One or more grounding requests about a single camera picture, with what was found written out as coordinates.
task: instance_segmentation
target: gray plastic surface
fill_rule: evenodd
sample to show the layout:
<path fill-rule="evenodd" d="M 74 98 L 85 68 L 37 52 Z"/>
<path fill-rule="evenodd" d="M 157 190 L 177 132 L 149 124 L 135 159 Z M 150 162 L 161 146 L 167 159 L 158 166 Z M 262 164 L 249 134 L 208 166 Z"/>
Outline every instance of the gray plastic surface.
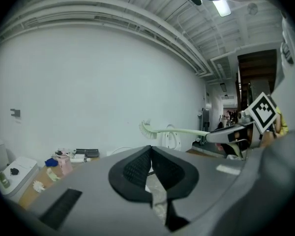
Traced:
<path fill-rule="evenodd" d="M 29 207 L 40 217 L 68 188 L 82 191 L 59 231 L 64 235 L 164 235 L 162 225 L 149 204 L 123 199 L 109 184 L 110 168 L 143 147 L 118 153 L 78 167 L 45 190 Z"/>
<path fill-rule="evenodd" d="M 168 235 L 149 204 L 123 199 L 108 182 L 118 161 L 143 147 L 86 163 L 44 191 L 29 210 L 40 217 L 67 188 L 82 191 L 59 232 L 66 235 Z M 199 181 L 190 195 L 173 200 L 189 224 L 174 235 L 239 236 L 269 221 L 295 191 L 295 133 L 249 150 L 246 161 L 209 158 L 159 147 L 194 165 Z M 218 165 L 241 170 L 236 176 Z"/>

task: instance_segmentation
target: black slot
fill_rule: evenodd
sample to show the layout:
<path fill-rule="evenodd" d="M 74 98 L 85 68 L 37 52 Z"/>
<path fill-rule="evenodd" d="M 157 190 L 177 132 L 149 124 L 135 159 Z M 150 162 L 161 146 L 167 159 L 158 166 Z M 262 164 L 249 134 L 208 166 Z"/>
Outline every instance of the black slot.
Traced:
<path fill-rule="evenodd" d="M 192 164 L 153 147 L 152 167 L 167 192 L 167 201 L 187 197 L 199 180 L 199 173 Z"/>
<path fill-rule="evenodd" d="M 116 163 L 109 171 L 110 185 L 126 200 L 152 205 L 152 195 L 145 191 L 148 172 L 151 168 L 150 149 L 151 146 L 144 147 Z"/>
<path fill-rule="evenodd" d="M 81 191 L 67 189 L 40 217 L 40 221 L 57 230 L 70 213 L 81 194 Z"/>
<path fill-rule="evenodd" d="M 11 114 L 11 116 L 13 116 L 13 117 L 21 117 L 21 110 L 14 109 L 14 108 L 11 108 L 10 110 L 14 112 L 13 114 Z"/>
<path fill-rule="evenodd" d="M 165 226 L 167 226 L 167 228 L 173 232 L 188 224 L 189 224 L 188 220 L 177 216 L 172 202 L 169 202 L 167 204 L 167 216 L 166 216 Z"/>

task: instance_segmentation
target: ceiling beam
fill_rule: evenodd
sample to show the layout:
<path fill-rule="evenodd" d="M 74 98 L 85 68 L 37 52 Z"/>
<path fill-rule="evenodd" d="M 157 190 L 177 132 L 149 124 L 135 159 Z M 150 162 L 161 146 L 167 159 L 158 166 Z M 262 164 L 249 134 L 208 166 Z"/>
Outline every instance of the ceiling beam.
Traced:
<path fill-rule="evenodd" d="M 162 9 L 164 9 L 172 0 L 165 0 L 162 2 L 161 5 L 157 8 L 157 10 L 154 12 L 155 15 L 158 15 Z"/>
<path fill-rule="evenodd" d="M 73 22 L 57 22 L 55 23 L 54 21 L 51 21 L 49 24 L 45 24 L 43 26 L 39 26 L 40 29 L 47 29 L 47 28 L 52 28 L 52 27 L 58 27 L 58 26 L 66 26 L 66 25 L 72 25 L 72 26 L 85 26 L 85 25 L 95 25 L 95 26 L 100 26 L 100 27 L 109 27 L 109 28 L 114 28 L 114 29 L 118 29 L 118 30 L 123 30 L 123 31 L 126 31 L 126 32 L 130 32 L 132 34 L 135 34 L 135 35 L 138 35 L 138 36 L 141 36 L 143 38 L 146 38 L 146 39 L 149 39 L 150 41 L 153 41 L 163 47 L 165 47 L 166 49 L 170 50 L 171 52 L 173 52 L 174 54 L 176 54 L 178 57 L 180 57 L 182 60 L 184 60 L 187 64 L 189 64 L 195 71 L 196 71 L 196 68 L 194 67 L 194 65 L 188 60 L 186 59 L 182 54 L 180 54 L 179 52 L 177 52 L 174 48 L 172 48 L 172 46 L 170 45 L 170 43 L 167 43 L 165 44 L 164 42 L 160 42 L 158 41 L 157 39 L 155 39 L 155 37 L 150 37 L 146 34 L 142 34 L 138 31 L 134 31 L 134 30 L 131 30 L 131 29 L 128 29 L 128 28 L 125 28 L 125 27 L 122 27 L 122 26 L 119 26 L 119 25 L 114 25 L 114 24 L 110 24 L 110 23 L 104 23 L 104 21 L 101 21 L 101 22 L 94 22 L 94 21 L 73 21 Z M 30 32 L 32 30 L 35 30 L 37 29 L 38 27 L 34 27 L 34 28 L 30 28 L 30 29 L 25 29 L 21 32 L 18 32 L 12 36 L 9 36 L 8 38 L 6 38 L 5 40 L 2 41 L 5 42 L 13 37 L 16 37 L 20 34 L 23 34 L 25 32 Z"/>
<path fill-rule="evenodd" d="M 178 27 L 180 23 L 181 25 L 183 25 L 184 23 L 188 22 L 191 18 L 193 18 L 197 13 L 198 11 L 197 10 L 191 10 L 191 12 L 189 13 L 189 15 L 187 16 L 187 11 L 192 9 L 193 7 L 187 7 L 184 11 L 182 11 L 181 13 L 179 13 L 179 15 L 177 15 L 177 18 L 176 20 L 172 23 L 172 26 L 173 27 Z M 181 15 L 184 15 L 185 17 L 182 18 L 182 20 L 179 20 L 180 16 Z"/>
<path fill-rule="evenodd" d="M 177 13 L 181 12 L 185 5 L 188 5 L 188 2 L 185 1 L 182 5 L 180 5 L 177 9 L 175 9 L 166 19 L 165 21 L 171 21 L 176 15 Z"/>
<path fill-rule="evenodd" d="M 248 34 L 248 28 L 246 23 L 246 15 L 243 12 L 243 10 L 239 10 L 237 12 L 237 22 L 240 32 L 240 37 L 242 40 L 243 45 L 248 45 L 250 43 L 249 41 L 249 34 Z"/>
<path fill-rule="evenodd" d="M 86 2 L 88 3 L 95 3 L 95 2 L 99 2 L 99 3 L 104 3 L 104 4 L 109 4 L 109 5 L 114 5 L 117 7 L 121 7 L 121 8 L 125 8 L 127 10 L 131 10 L 133 12 L 136 12 L 138 14 L 141 14 L 142 16 L 149 18 L 150 20 L 154 21 L 154 23 L 157 23 L 159 25 L 161 25 L 162 27 L 164 27 L 167 31 L 169 31 L 171 34 L 173 34 L 175 36 L 175 39 L 179 39 L 180 42 L 182 42 L 191 52 L 187 51 L 187 53 L 189 53 L 189 56 L 192 58 L 193 61 L 195 61 L 195 63 L 199 66 L 199 68 L 201 68 L 201 70 L 204 71 L 204 73 L 213 73 L 211 67 L 209 66 L 207 60 L 202 56 L 202 54 L 199 52 L 199 50 L 193 45 L 191 44 L 191 42 L 183 36 L 183 34 L 181 34 L 178 30 L 176 30 L 173 26 L 171 26 L 170 24 L 166 23 L 163 19 L 161 19 L 160 17 L 154 15 L 153 13 L 146 11 L 142 8 L 139 8 L 133 4 L 129 4 L 127 2 L 123 2 L 120 0 L 45 0 L 45 1 L 41 1 L 38 3 L 35 3 L 31 6 L 26 6 L 25 8 L 23 8 L 21 11 L 19 11 L 18 13 L 14 14 L 7 22 L 5 25 L 3 25 L 0 29 L 0 34 L 4 35 L 6 32 L 8 32 L 9 30 L 13 29 L 13 27 L 19 25 L 20 23 L 22 23 L 25 20 L 29 20 L 32 17 L 38 17 L 38 16 L 44 16 L 44 15 L 48 15 L 48 14 L 53 14 L 53 13 L 59 13 L 59 12 L 79 12 L 79 11 L 84 11 L 86 10 L 86 12 L 90 11 L 90 12 L 100 12 L 102 11 L 102 13 L 108 13 L 108 14 L 112 14 L 115 15 L 116 11 L 114 10 L 107 10 L 106 8 L 102 8 L 102 7 L 98 7 L 98 6 L 92 6 L 92 5 L 77 5 L 77 4 L 85 4 Z M 70 6 L 59 6 L 62 3 L 71 3 L 71 4 L 76 4 L 76 5 L 70 5 Z M 43 9 L 40 11 L 36 11 L 37 9 L 42 9 L 45 6 L 51 7 L 54 6 L 52 9 Z M 17 19 L 18 16 L 20 15 L 24 15 L 25 13 L 29 13 L 32 12 L 31 15 L 27 15 L 25 17 L 23 17 L 22 19 L 19 19 L 13 23 L 11 23 L 14 19 Z M 149 25 L 149 28 L 154 31 L 155 33 L 158 33 L 159 29 L 154 28 L 154 25 L 152 24 L 148 24 L 146 22 L 146 20 L 137 18 L 135 16 L 132 16 L 130 14 L 123 14 L 122 17 L 129 19 L 130 21 L 137 21 L 139 24 L 141 25 Z M 174 39 L 172 36 L 169 36 L 168 34 L 166 34 L 164 31 L 160 32 L 160 35 L 166 35 L 167 39 L 168 37 L 170 39 Z M 171 41 L 173 43 L 175 43 L 175 45 L 180 45 L 177 43 L 176 40 Z"/>
<path fill-rule="evenodd" d="M 117 0 L 110 0 L 110 1 L 115 1 L 118 5 L 120 5 L 120 6 L 122 5 L 121 1 L 117 1 Z M 131 6 L 130 4 L 127 3 L 127 9 L 135 10 L 134 8 L 135 8 L 134 6 Z M 177 48 L 179 48 L 182 52 L 184 52 L 185 55 L 187 55 L 199 67 L 198 71 L 201 70 L 205 74 L 212 73 L 212 70 L 210 70 L 209 73 L 206 71 L 206 66 L 204 66 L 200 62 L 200 59 L 201 58 L 204 59 L 204 58 L 202 56 L 199 57 L 196 55 L 196 53 L 192 50 L 192 47 L 193 47 L 193 49 L 195 49 L 195 47 L 191 46 L 190 42 L 187 43 L 186 41 L 184 41 L 185 38 L 183 36 L 178 36 L 178 37 L 184 43 L 184 45 L 178 43 L 178 41 L 172 35 L 167 34 L 166 32 L 162 31 L 161 29 L 159 29 L 155 25 L 145 21 L 144 19 L 135 17 L 133 15 L 130 15 L 130 14 L 118 11 L 118 10 L 105 8 L 105 7 L 92 6 L 92 5 L 65 5 L 65 6 L 58 6 L 58 7 L 53 7 L 53 8 L 42 9 L 39 11 L 35 11 L 32 14 L 26 15 L 25 17 L 22 17 L 18 21 L 12 23 L 8 27 L 6 27 L 2 32 L 0 32 L 0 35 L 4 35 L 4 34 L 8 33 L 9 30 L 13 29 L 15 26 L 19 25 L 20 23 L 26 22 L 27 20 L 29 20 L 33 17 L 35 17 L 39 20 L 39 18 L 41 18 L 41 17 L 53 15 L 56 13 L 57 14 L 63 14 L 63 13 L 67 14 L 67 13 L 79 13 L 79 12 L 84 12 L 87 14 L 93 13 L 93 12 L 108 14 L 108 15 L 120 17 L 123 20 L 132 21 L 140 26 L 143 26 L 143 27 L 149 29 L 150 31 L 154 32 L 155 34 L 162 36 L 164 39 L 168 40 L 173 45 L 175 45 Z M 156 20 L 161 25 L 165 25 L 165 27 L 166 27 L 166 24 L 164 22 L 161 22 L 155 15 L 153 15 L 153 17 L 155 17 L 154 20 Z"/>

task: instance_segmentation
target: ceiling light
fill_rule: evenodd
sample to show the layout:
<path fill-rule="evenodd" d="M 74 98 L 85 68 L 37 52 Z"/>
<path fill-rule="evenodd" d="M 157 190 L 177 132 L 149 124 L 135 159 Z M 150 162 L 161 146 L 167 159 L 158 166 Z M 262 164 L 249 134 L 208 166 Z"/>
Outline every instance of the ceiling light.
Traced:
<path fill-rule="evenodd" d="M 221 17 L 225 17 L 231 14 L 231 9 L 228 6 L 226 0 L 213 1 L 213 3 Z"/>
<path fill-rule="evenodd" d="M 221 86 L 223 92 L 226 92 L 227 91 L 226 90 L 225 83 L 221 83 L 220 86 Z"/>

